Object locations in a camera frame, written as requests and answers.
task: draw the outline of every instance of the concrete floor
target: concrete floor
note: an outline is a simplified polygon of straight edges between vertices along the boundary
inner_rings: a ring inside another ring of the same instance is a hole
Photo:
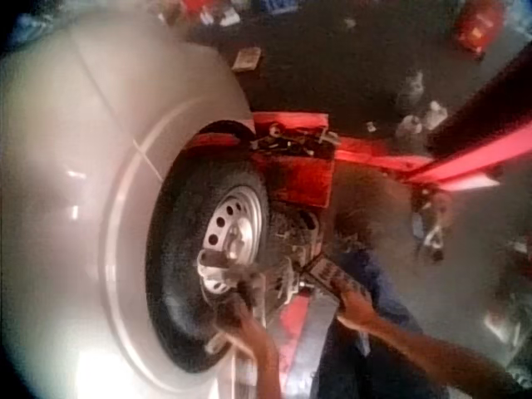
[[[307,0],[299,12],[262,16],[225,29],[191,36],[217,47],[231,64],[242,47],[259,46],[257,71],[239,75],[254,111],[325,111],[335,131],[391,138],[397,116],[394,93],[407,71],[425,73],[420,110],[437,99],[459,109],[523,47],[506,29],[483,62],[475,62],[450,39],[455,2]],[[345,18],[357,25],[347,29]],[[426,333],[508,361],[508,350],[483,326],[488,302],[505,269],[505,243],[532,229],[532,156],[505,167],[501,186],[455,195],[456,222],[438,266],[418,264],[410,234],[407,187],[376,172],[339,165],[335,200],[361,210],[372,231],[375,254],[397,293]],[[333,308],[311,303],[290,378],[289,397],[307,397]]]

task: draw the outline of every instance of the mechanic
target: mechanic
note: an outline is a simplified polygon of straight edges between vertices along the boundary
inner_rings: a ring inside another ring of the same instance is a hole
[[[395,298],[387,277],[365,249],[337,253],[337,264],[371,293],[373,305],[343,282],[313,380],[311,398],[445,398],[445,386],[474,398],[530,397],[498,364],[455,344],[423,335],[408,310]],[[278,350],[238,294],[232,298],[240,320],[218,327],[256,362],[259,399],[281,397]],[[358,332],[370,335],[370,352],[358,350]]]

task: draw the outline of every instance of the car body panel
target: car body panel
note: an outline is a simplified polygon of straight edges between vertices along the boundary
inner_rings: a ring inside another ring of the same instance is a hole
[[[251,115],[218,55],[168,35],[88,15],[2,60],[2,342],[39,397],[207,397],[222,367],[160,347],[145,246],[186,142]]]

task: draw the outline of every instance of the tire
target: tire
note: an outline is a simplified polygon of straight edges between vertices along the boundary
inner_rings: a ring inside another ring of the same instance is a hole
[[[150,228],[146,265],[148,306],[170,358],[187,372],[212,367],[227,348],[208,354],[215,334],[213,310],[205,302],[196,259],[207,227],[221,201],[238,187],[251,189],[262,216],[257,257],[263,256],[268,228],[268,197],[261,176],[241,156],[181,162],[170,174]]]
[[[532,373],[525,365],[514,365],[508,369],[508,373],[524,389],[532,388]]]

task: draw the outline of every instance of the white car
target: white car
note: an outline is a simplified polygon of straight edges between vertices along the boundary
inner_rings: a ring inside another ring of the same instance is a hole
[[[201,249],[242,264],[268,218],[260,176],[205,132],[254,137],[212,49],[106,12],[2,60],[2,344],[46,398],[216,397]]]

